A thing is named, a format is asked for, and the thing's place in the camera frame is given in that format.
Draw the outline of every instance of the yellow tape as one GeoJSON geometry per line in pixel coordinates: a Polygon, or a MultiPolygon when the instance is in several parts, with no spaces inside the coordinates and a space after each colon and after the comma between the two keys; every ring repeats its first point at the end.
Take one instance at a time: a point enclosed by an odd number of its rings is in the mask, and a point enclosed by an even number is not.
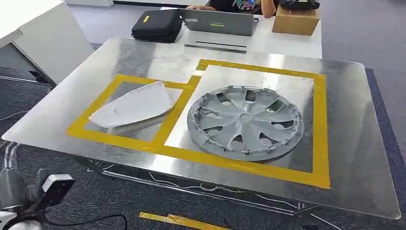
{"type": "Polygon", "coordinates": [[[200,71],[205,71],[206,69],[207,69],[207,65],[206,64],[201,64],[200,62],[196,67],[196,70],[200,70],[200,71]]]}
{"type": "Polygon", "coordinates": [[[330,187],[326,97],[326,78],[318,76],[313,93],[313,105],[317,105],[313,108],[313,175],[324,181],[324,187],[330,187]]]}
{"type": "Polygon", "coordinates": [[[67,129],[67,132],[69,135],[74,137],[93,140],[123,148],[166,155],[178,159],[208,164],[240,172],[267,176],[290,182],[318,186],[320,188],[330,188],[330,180],[328,174],[327,103],[326,103],[325,77],[323,75],[317,75],[313,73],[284,69],[272,69],[266,67],[229,63],[222,61],[213,61],[213,60],[201,60],[196,69],[206,70],[208,65],[217,65],[227,68],[278,73],[282,75],[291,75],[314,79],[313,120],[317,122],[313,122],[314,127],[313,127],[312,173],[296,171],[278,166],[264,165],[255,162],[235,161],[205,152],[164,146],[163,144],[165,143],[166,139],[171,133],[171,130],[175,126],[182,110],[184,109],[186,103],[189,101],[191,95],[194,92],[194,89],[197,87],[197,84],[199,83],[200,80],[199,76],[192,76],[188,83],[163,81],[166,87],[182,89],[182,93],[179,96],[178,100],[176,101],[175,105],[173,106],[172,110],[169,111],[169,113],[166,115],[164,121],[161,124],[160,130],[156,133],[151,142],[137,140],[133,138],[114,136],[107,133],[83,129],[88,121],[89,116],[91,116],[96,110],[98,110],[104,104],[104,102],[109,98],[109,96],[114,92],[114,90],[118,87],[118,85],[121,82],[125,81],[132,83],[149,84],[157,81],[154,79],[146,79],[121,74],[117,75],[117,77],[112,81],[112,83],[99,95],[99,97],[89,106],[89,108],[86,109],[85,112],[67,129]]]}
{"type": "Polygon", "coordinates": [[[224,25],[222,25],[222,24],[213,24],[213,23],[211,23],[210,25],[211,25],[211,26],[219,26],[219,27],[224,27],[224,25]]]}
{"type": "Polygon", "coordinates": [[[225,61],[214,61],[214,60],[205,60],[202,59],[199,62],[199,65],[213,65],[213,66],[222,66],[234,69],[245,69],[251,71],[259,71],[259,72],[266,72],[266,73],[277,73],[282,75],[290,75],[294,77],[301,77],[301,78],[316,78],[317,74],[309,73],[309,72],[300,72],[294,70],[287,70],[287,69],[274,69],[269,67],[262,67],[262,66],[253,66],[253,65],[246,65],[246,64],[239,64],[239,63],[232,63],[232,62],[225,62],[225,61]]]}
{"type": "Polygon", "coordinates": [[[155,145],[163,146],[165,144],[166,139],[168,139],[169,134],[172,131],[173,127],[175,126],[176,122],[178,121],[178,118],[182,113],[183,109],[185,108],[186,103],[192,96],[194,89],[196,88],[197,84],[200,81],[200,78],[201,78],[200,76],[195,75],[193,75],[190,78],[188,85],[191,86],[192,88],[182,91],[171,111],[169,111],[169,113],[165,116],[165,119],[162,122],[160,129],[158,130],[158,132],[155,134],[154,138],[151,141],[154,146],[155,145]]]}
{"type": "Polygon", "coordinates": [[[168,219],[174,221],[175,223],[181,223],[181,225],[189,227],[189,228],[202,229],[202,230],[227,230],[226,228],[222,228],[222,227],[219,227],[216,225],[207,224],[207,223],[200,222],[197,220],[180,217],[180,216],[175,216],[175,215],[168,215],[168,219]]]}
{"type": "Polygon", "coordinates": [[[207,224],[204,222],[200,222],[197,220],[185,218],[185,217],[180,217],[180,216],[175,216],[175,215],[168,215],[167,217],[155,215],[155,214],[149,214],[145,212],[140,212],[138,217],[145,218],[145,219],[152,219],[160,222],[166,222],[170,224],[177,224],[189,228],[194,228],[194,229],[202,229],[202,230],[227,230],[226,228],[222,228],[216,225],[212,224],[207,224]]]}

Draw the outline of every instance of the black bag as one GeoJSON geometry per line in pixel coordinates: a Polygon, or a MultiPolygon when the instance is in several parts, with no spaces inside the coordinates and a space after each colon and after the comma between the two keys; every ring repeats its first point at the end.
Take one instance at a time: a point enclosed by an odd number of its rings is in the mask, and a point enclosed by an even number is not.
{"type": "Polygon", "coordinates": [[[133,26],[131,35],[143,41],[172,43],[181,28],[177,10],[145,11],[133,26]]]}
{"type": "Polygon", "coordinates": [[[320,3],[315,0],[281,0],[281,7],[290,11],[316,10],[320,3]]]}

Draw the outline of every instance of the cardboard box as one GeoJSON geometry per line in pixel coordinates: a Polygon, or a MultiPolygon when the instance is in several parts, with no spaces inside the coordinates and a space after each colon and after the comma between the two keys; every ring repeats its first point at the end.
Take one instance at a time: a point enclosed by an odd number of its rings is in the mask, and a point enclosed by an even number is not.
{"type": "Polygon", "coordinates": [[[311,36],[320,20],[319,9],[294,12],[278,7],[273,32],[311,36]]]}

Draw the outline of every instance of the yellow tape border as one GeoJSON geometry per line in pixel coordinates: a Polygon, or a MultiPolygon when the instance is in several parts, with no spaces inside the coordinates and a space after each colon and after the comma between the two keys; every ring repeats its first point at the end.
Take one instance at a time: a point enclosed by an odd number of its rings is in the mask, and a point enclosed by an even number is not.
{"type": "Polygon", "coordinates": [[[327,102],[326,102],[326,79],[324,75],[318,75],[309,72],[292,71],[285,69],[274,69],[253,65],[245,65],[231,62],[205,60],[201,59],[196,70],[206,70],[209,65],[221,66],[226,68],[245,69],[251,71],[261,71],[290,75],[294,77],[310,78],[314,80],[313,88],[313,171],[302,172],[272,165],[263,165],[248,161],[235,161],[213,154],[198,152],[187,149],[179,149],[170,146],[164,146],[166,139],[175,126],[186,103],[189,101],[195,88],[197,87],[200,76],[191,76],[188,83],[179,83],[171,81],[162,81],[167,88],[181,89],[182,93],[176,101],[173,108],[165,116],[161,123],[161,128],[156,132],[151,142],[114,136],[93,130],[85,130],[84,127],[89,117],[97,111],[104,102],[110,97],[115,89],[122,82],[131,82],[139,84],[151,84],[157,80],[147,79],[136,76],[117,74],[116,78],[106,87],[106,89],[93,101],[93,103],[72,123],[67,129],[67,134],[77,138],[97,141],[109,145],[123,148],[144,151],[148,153],[166,155],[182,160],[193,161],[202,164],[208,164],[220,168],[227,168],[245,173],[267,176],[280,180],[308,184],[320,188],[330,188],[330,178],[328,173],[328,146],[327,146],[327,102]]]}

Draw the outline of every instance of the wheel cover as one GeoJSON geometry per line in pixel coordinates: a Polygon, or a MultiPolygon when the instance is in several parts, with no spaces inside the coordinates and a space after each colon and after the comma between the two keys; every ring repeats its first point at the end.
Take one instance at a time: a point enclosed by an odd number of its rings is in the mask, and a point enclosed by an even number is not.
{"type": "Polygon", "coordinates": [[[202,150],[240,161],[280,157],[301,140],[297,107],[270,89],[229,86],[205,94],[188,113],[193,142],[202,150]]]}

